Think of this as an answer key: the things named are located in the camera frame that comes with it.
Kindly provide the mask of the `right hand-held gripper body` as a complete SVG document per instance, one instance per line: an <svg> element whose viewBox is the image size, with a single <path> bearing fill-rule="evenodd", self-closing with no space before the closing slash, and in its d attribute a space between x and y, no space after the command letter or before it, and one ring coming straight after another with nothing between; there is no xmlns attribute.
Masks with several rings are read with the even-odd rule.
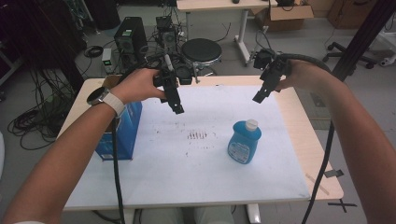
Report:
<svg viewBox="0 0 396 224"><path fill-rule="evenodd" d="M262 71L261 80L290 75L290 61L280 53L262 49L255 53L253 67Z"/></svg>

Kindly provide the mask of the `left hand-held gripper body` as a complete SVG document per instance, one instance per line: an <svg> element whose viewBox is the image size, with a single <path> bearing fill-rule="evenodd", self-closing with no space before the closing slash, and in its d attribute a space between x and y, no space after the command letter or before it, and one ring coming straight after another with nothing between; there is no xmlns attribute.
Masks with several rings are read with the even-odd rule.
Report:
<svg viewBox="0 0 396 224"><path fill-rule="evenodd" d="M164 89L177 88L179 85L192 83L193 71L185 63L173 63L169 54L163 56L164 65L160 73L153 79L155 87Z"/></svg>

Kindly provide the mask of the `blue cardboard box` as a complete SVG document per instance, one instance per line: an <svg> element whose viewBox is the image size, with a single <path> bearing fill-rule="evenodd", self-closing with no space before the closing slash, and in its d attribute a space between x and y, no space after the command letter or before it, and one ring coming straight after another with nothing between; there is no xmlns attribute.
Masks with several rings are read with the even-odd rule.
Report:
<svg viewBox="0 0 396 224"><path fill-rule="evenodd" d="M119 80L120 75L107 76L102 86L89 95L87 103L89 105L102 103L105 95L118 84ZM119 160L131 160L133 158L141 112L142 103L132 102L124 107L124 110L116 119L116 144ZM108 127L95 150L103 161L114 159L112 138L112 129Z"/></svg>

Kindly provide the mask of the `blue bottle with white cap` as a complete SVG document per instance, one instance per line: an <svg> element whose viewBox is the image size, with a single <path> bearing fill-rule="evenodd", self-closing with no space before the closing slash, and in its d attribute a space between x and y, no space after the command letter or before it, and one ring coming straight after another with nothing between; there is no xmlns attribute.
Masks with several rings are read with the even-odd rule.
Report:
<svg viewBox="0 0 396 224"><path fill-rule="evenodd" d="M227 147L228 155L241 164L249 164L261 137L262 131L257 120L237 121L233 125L233 136Z"/></svg>

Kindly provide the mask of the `black round stool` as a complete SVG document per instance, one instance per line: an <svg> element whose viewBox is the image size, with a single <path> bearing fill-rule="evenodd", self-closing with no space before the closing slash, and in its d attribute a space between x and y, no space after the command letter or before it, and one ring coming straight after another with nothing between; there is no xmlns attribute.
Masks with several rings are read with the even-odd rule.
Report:
<svg viewBox="0 0 396 224"><path fill-rule="evenodd" d="M182 45L181 53L198 76L201 70L220 61L222 49L217 42L210 39L194 38Z"/></svg>

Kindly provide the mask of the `small black computer case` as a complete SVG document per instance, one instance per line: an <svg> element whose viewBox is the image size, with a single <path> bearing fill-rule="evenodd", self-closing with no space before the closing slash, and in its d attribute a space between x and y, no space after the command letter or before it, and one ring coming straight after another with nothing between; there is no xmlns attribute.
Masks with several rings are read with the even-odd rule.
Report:
<svg viewBox="0 0 396 224"><path fill-rule="evenodd" d="M177 49L177 30L170 16L156 18L156 27L160 45L169 51Z"/></svg>

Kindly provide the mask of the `open cardboard box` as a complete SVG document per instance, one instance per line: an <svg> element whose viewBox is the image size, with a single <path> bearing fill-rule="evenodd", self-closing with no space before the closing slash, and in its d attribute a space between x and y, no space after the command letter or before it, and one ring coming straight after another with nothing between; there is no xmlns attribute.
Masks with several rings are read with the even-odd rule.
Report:
<svg viewBox="0 0 396 224"><path fill-rule="evenodd" d="M255 15L256 24L267 27L268 32L295 31L303 27L306 19L313 19L310 5L293 7L268 7Z"/></svg>

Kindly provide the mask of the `white band wristwatch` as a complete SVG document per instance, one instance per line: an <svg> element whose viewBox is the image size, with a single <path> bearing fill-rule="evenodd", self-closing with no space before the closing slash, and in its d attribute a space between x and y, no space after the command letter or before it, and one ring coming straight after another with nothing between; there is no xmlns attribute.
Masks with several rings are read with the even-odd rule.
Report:
<svg viewBox="0 0 396 224"><path fill-rule="evenodd" d="M106 87L100 87L94 90L87 98L87 104L90 106L105 103L109 105L116 113L116 117L120 117L124 110L124 103Z"/></svg>

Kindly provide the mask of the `black computer tower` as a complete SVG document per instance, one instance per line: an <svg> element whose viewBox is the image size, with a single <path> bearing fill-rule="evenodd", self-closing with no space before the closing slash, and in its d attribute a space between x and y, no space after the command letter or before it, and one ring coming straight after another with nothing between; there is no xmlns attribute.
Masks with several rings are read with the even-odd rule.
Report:
<svg viewBox="0 0 396 224"><path fill-rule="evenodd" d="M126 17L114 35L114 40L122 54L133 55L138 62L144 61L145 54L141 49L148 42L143 20L140 17Z"/></svg>

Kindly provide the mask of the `small grey power unit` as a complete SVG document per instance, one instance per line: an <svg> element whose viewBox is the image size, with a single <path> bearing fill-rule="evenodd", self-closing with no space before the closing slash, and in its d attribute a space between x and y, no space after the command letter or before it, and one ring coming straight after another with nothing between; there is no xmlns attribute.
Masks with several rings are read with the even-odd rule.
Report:
<svg viewBox="0 0 396 224"><path fill-rule="evenodd" d="M102 65L108 74L113 71L112 49L106 48L103 50Z"/></svg>

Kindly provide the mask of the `white table mat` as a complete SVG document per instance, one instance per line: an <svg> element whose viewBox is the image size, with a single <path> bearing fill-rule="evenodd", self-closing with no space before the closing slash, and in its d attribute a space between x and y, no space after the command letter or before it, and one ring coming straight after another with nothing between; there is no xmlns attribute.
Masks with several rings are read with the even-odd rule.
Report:
<svg viewBox="0 0 396 224"><path fill-rule="evenodd" d="M310 193L274 97L252 98L258 86L181 87L183 113L147 99L134 155L115 165L94 155L66 209L190 206L215 203L304 201ZM248 164L227 146L233 125L255 119L262 130Z"/></svg>

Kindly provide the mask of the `white desk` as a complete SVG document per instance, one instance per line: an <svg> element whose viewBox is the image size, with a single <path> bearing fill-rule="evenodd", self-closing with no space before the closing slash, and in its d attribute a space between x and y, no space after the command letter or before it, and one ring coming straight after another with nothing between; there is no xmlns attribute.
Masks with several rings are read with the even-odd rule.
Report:
<svg viewBox="0 0 396 224"><path fill-rule="evenodd" d="M268 8L276 6L276 0L239 0L234 3L233 0L177 0L177 9L186 15L187 38L191 36L190 15L194 11L210 11L210 10L240 10L240 27L239 34L233 40L237 44L243 56L243 64L250 63L251 54L248 50L244 38L248 21L248 13L253 8Z"/></svg>

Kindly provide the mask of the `brown cardboard box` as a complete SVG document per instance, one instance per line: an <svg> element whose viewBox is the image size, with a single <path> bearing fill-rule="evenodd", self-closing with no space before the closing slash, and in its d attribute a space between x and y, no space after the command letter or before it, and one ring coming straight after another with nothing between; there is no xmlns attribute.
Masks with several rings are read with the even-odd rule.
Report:
<svg viewBox="0 0 396 224"><path fill-rule="evenodd" d="M358 29L377 0L334 0L328 21L336 29Z"/></svg>

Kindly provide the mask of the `black tape cross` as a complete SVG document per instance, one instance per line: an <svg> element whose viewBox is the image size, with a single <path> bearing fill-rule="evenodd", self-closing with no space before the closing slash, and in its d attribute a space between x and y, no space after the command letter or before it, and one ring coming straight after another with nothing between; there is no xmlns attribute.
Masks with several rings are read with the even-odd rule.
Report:
<svg viewBox="0 0 396 224"><path fill-rule="evenodd" d="M342 199L338 203L328 203L329 206L340 206L344 213L347 212L348 207L357 207L355 203L345 203Z"/></svg>

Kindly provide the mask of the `dark cabinet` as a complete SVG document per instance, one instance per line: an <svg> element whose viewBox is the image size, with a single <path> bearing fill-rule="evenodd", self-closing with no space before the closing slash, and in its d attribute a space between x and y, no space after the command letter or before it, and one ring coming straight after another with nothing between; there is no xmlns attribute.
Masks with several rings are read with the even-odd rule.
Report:
<svg viewBox="0 0 396 224"><path fill-rule="evenodd" d="M86 43L64 0L0 0L0 28L35 70L60 69L74 91L81 89L75 59Z"/></svg>

